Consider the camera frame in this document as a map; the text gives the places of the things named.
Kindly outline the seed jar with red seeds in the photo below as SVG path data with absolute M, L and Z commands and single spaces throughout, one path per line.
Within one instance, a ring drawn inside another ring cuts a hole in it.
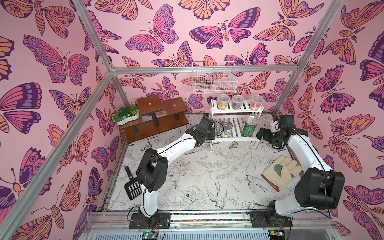
M 250 108 L 252 110 L 255 110 L 255 111 L 258 110 L 262 106 L 263 101 L 264 101 L 264 99 L 260 95 L 252 96 L 251 97 Z

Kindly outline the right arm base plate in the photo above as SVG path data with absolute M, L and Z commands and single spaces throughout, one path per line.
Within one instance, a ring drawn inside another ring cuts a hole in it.
M 289 217 L 283 217 L 267 211 L 252 211 L 248 215 L 253 228 L 280 228 L 292 227 L 292 220 Z

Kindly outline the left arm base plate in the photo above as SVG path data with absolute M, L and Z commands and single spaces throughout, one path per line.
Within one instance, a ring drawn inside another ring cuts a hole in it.
M 171 213 L 156 213 L 152 217 L 146 217 L 143 213 L 134 213 L 130 219 L 130 230 L 161 230 L 170 228 Z

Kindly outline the seed jar with yellow seeds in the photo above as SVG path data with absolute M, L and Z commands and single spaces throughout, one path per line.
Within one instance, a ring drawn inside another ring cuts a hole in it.
M 229 101 L 231 100 L 229 95 L 222 94 L 217 98 L 218 101 L 218 109 L 226 110 L 228 108 Z

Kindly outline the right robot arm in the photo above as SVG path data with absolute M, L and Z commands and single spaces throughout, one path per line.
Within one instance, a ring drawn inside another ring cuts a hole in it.
M 338 207 L 345 177 L 335 172 L 313 147 L 308 132 L 298 129 L 294 116 L 282 115 L 275 122 L 275 130 L 261 128 L 256 137 L 272 144 L 274 149 L 287 148 L 293 163 L 301 170 L 290 169 L 289 165 L 276 161 L 270 166 L 274 174 L 268 182 L 277 187 L 278 182 L 303 176 L 295 186 L 294 194 L 267 206 L 267 216 L 287 218 L 305 210 L 334 210 Z

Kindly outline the seed jar with dark seeds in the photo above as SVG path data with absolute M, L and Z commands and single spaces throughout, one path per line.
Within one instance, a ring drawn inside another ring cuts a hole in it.
M 232 109 L 240 110 L 243 106 L 245 98 L 242 95 L 233 95 L 232 97 Z

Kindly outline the green watermelon can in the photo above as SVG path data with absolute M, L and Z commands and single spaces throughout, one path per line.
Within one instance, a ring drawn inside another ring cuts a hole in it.
M 258 120 L 255 116 L 248 116 L 244 119 L 244 126 L 241 131 L 243 137 L 251 137 L 257 127 Z

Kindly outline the white slatted two-tier shelf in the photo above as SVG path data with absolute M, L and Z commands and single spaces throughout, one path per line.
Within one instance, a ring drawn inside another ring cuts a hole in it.
M 211 99 L 211 109 L 210 109 L 210 118 L 218 121 L 229 121 L 232 124 L 232 129 L 230 130 L 229 137 L 216 137 L 214 140 L 210 140 L 210 151 L 212 152 L 212 147 L 214 143 L 219 142 L 249 142 L 251 144 L 251 149 L 254 151 L 260 140 L 256 137 L 256 134 L 259 131 L 257 126 L 253 135 L 251 137 L 243 137 L 241 131 L 246 122 L 248 116 L 254 116 L 258 121 L 264 111 L 264 107 L 260 106 L 257 110 L 252 110 L 250 107 L 251 101 L 245 100 L 243 106 L 239 110 L 234 110 L 231 108 L 232 101 L 230 100 L 228 106 L 225 110 L 219 109 L 219 102 L 216 99 Z

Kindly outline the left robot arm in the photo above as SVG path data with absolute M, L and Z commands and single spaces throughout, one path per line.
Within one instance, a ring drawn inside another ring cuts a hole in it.
M 142 190 L 140 213 L 146 218 L 158 212 L 158 191 L 166 182 L 168 166 L 184 153 L 201 146 L 207 140 L 216 138 L 216 122 L 203 115 L 199 124 L 190 129 L 172 143 L 154 150 L 145 151 L 136 171 Z

